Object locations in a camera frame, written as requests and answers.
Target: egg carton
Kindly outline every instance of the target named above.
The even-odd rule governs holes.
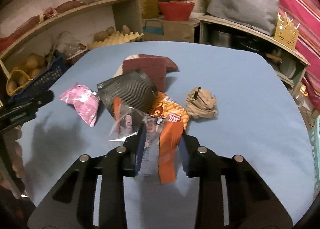
[[[138,32],[136,33],[130,32],[130,34],[123,35],[121,32],[117,31],[102,42],[88,43],[87,47],[89,50],[93,50],[93,49],[104,47],[104,46],[141,41],[142,36],[144,36],[143,33],[139,34]]]

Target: cardboard box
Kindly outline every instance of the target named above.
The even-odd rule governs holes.
[[[145,19],[144,40],[199,43],[199,26],[200,21],[194,18],[188,21],[167,21],[162,17]]]

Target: dark red sponge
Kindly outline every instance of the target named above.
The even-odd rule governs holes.
[[[164,58],[166,62],[166,72],[174,72],[178,71],[178,66],[169,58],[164,56],[155,56],[155,55],[147,55],[147,54],[138,54],[140,58],[151,58],[151,57],[157,57],[157,58]]]
[[[165,91],[166,60],[164,57],[128,59],[122,63],[122,72],[141,69],[152,80],[158,91]]]

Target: blue plastic crate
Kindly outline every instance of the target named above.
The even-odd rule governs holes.
[[[319,125],[320,125],[320,115],[317,117],[315,126],[309,132],[310,143],[312,146],[313,160],[315,164],[315,191],[320,191],[320,134],[319,134]]]
[[[11,101],[20,101],[34,97],[36,94],[47,91],[67,71],[63,57],[59,56],[52,61],[49,68],[44,70],[38,77],[32,80],[27,86],[19,90],[11,97]]]

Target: red bowl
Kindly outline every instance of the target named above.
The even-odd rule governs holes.
[[[158,2],[164,19],[168,21],[187,21],[195,3],[187,2]]]

